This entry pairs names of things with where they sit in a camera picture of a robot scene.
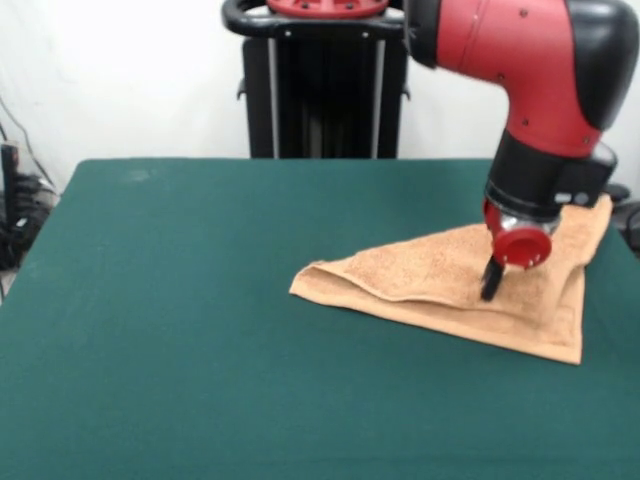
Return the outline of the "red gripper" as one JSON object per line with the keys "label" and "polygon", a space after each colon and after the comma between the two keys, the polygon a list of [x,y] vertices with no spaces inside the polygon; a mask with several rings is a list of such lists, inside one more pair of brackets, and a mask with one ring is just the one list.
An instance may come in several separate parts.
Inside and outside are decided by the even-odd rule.
{"label": "red gripper", "polygon": [[499,289],[505,267],[529,269],[549,257],[553,222],[513,216],[488,199],[484,200],[483,214],[491,235],[492,254],[482,275],[480,298],[491,301]]}

